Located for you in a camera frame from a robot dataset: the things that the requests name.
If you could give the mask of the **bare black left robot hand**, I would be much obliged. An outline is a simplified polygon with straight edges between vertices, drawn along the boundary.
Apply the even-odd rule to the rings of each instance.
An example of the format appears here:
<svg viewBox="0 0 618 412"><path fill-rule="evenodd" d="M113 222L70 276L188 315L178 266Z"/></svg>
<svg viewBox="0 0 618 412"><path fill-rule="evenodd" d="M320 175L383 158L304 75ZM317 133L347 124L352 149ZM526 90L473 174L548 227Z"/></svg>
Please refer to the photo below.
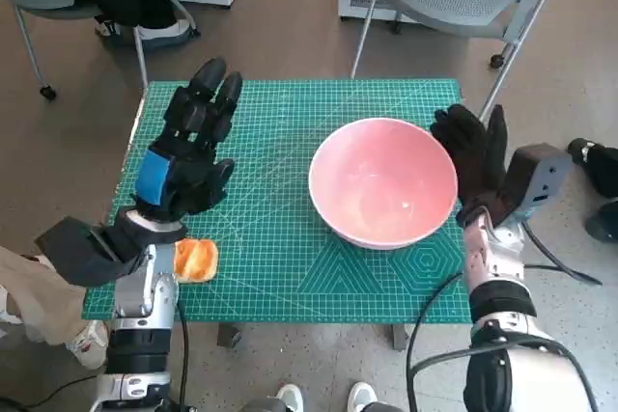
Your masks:
<svg viewBox="0 0 618 412"><path fill-rule="evenodd" d="M216 149L232 128L241 88L241 74L227 73L225 60L216 57L175 90L135 183L133 199L141 215L175 222L226 198L235 161L217 160Z"/></svg>

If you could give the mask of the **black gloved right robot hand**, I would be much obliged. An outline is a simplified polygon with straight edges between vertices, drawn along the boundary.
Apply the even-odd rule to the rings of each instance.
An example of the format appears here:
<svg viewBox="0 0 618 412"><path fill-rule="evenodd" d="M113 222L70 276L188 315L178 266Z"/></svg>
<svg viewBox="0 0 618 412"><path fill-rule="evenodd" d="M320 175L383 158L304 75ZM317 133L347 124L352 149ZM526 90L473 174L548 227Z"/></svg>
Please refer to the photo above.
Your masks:
<svg viewBox="0 0 618 412"><path fill-rule="evenodd" d="M464 228L483 212L499 224L506 214L501 194L508 138L503 107L496 105L489 122L483 124L463 105L454 104L435 111L430 131L456 168L462 206L458 224Z"/></svg>

